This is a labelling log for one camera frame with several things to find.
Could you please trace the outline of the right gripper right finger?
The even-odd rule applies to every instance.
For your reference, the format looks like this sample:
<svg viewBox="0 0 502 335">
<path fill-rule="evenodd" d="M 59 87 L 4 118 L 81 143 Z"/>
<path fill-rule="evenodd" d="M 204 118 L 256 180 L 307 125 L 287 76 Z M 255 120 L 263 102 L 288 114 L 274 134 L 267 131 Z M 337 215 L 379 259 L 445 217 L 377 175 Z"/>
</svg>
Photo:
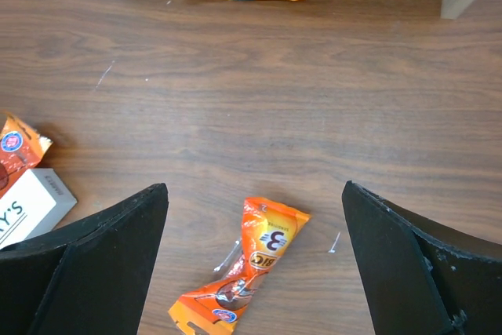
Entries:
<svg viewBox="0 0 502 335">
<path fill-rule="evenodd" d="M 342 204 L 377 334 L 499 334 L 501 246 L 348 181 Z"/>
</svg>

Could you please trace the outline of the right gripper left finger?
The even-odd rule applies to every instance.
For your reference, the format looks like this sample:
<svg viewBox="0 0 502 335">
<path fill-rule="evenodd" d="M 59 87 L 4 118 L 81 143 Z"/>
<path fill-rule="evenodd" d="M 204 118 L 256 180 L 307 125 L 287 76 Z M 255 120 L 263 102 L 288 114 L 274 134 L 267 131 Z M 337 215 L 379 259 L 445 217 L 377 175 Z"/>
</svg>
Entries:
<svg viewBox="0 0 502 335">
<path fill-rule="evenodd" d="M 152 184 L 1 251 L 3 334 L 135 334 L 169 208 Z"/>
</svg>

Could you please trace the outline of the white Harry's razor box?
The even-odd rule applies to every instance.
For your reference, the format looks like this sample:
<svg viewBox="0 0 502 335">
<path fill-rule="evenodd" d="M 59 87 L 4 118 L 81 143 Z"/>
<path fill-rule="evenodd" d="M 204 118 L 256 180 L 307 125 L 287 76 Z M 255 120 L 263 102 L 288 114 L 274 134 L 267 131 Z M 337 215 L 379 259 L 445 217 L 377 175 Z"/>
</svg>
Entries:
<svg viewBox="0 0 502 335">
<path fill-rule="evenodd" d="M 1 247 L 52 231 L 77 204 L 53 169 L 29 169 L 1 197 Z"/>
</svg>

